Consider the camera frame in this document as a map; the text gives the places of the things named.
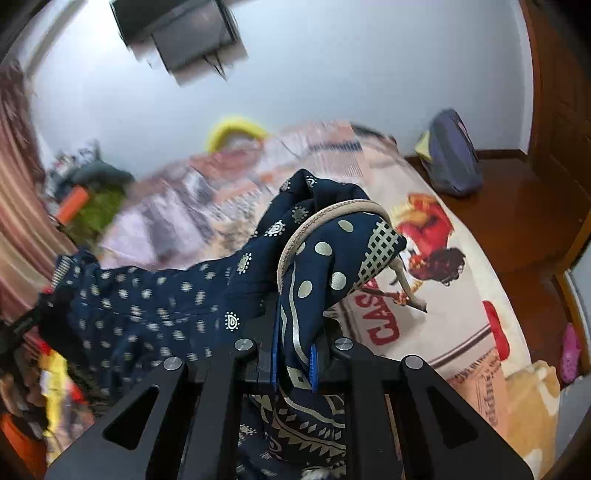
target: bag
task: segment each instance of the bag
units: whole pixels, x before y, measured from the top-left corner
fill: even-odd
[[[414,149],[435,191],[462,197],[482,187],[476,151],[455,110],[441,111]]]

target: metal screw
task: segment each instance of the metal screw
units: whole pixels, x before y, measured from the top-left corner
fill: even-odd
[[[164,361],[164,368],[166,370],[169,371],[173,371],[176,370],[177,368],[180,368],[180,366],[183,364],[183,361],[177,357],[177,356],[169,356],[165,361]]]
[[[246,352],[247,350],[250,350],[252,345],[254,345],[254,343],[252,343],[250,338],[239,338],[236,340],[236,342],[234,342],[234,348],[239,352]]]
[[[341,351],[351,350],[353,348],[353,340],[347,337],[337,338],[335,340],[335,347]]]
[[[409,355],[406,357],[404,363],[407,364],[407,367],[412,368],[413,370],[419,370],[423,366],[423,359],[416,355]]]

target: pink shoe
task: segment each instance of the pink shoe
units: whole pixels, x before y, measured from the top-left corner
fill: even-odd
[[[579,357],[581,343],[574,326],[569,323],[564,331],[562,358],[560,359],[560,377],[564,383],[572,383],[579,376]]]

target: pink curtain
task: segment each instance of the pink curtain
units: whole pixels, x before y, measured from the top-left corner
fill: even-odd
[[[44,179],[23,73],[12,64],[0,72],[0,312],[12,320],[48,285],[56,255],[74,250],[37,196]]]

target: navy blue garment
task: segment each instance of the navy blue garment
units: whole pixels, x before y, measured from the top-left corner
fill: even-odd
[[[367,196],[356,185],[300,170],[284,183],[253,237],[229,257],[155,273],[136,267],[101,270],[87,251],[60,257],[54,285],[56,293],[72,292],[67,323],[82,343],[84,361],[77,363],[87,368],[88,382],[115,401],[168,356],[191,363],[210,356],[221,343],[236,341],[245,323],[262,313],[267,294],[277,289],[278,261],[291,238],[297,249],[282,276],[276,318],[282,365],[278,395],[251,398],[260,425],[241,426],[244,461],[238,470],[261,472],[265,468],[258,462],[269,458],[287,460],[298,472],[344,468],[344,403],[339,395],[312,392],[313,339],[326,309],[405,248],[405,239],[380,215],[325,215],[335,204],[362,199]],[[314,219],[328,220],[314,223],[304,236],[302,227],[292,238],[316,213]],[[261,445],[266,448],[259,452]]]

